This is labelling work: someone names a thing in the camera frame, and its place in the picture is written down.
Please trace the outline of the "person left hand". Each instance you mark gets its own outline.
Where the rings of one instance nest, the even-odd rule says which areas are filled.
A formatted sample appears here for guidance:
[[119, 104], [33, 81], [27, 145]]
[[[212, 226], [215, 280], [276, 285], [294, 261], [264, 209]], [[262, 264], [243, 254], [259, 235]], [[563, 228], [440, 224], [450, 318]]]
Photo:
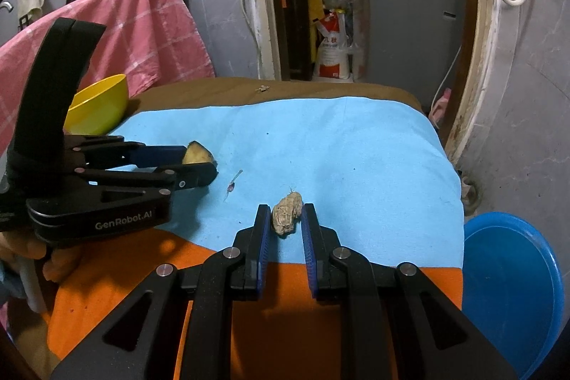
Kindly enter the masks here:
[[[78, 266], [82, 247], [54, 250], [42, 266], [42, 275], [49, 282], [62, 282]], [[1, 233], [1, 260], [13, 270], [19, 271], [19, 257], [42, 260], [46, 257], [45, 243], [36, 236], [16, 231]]]

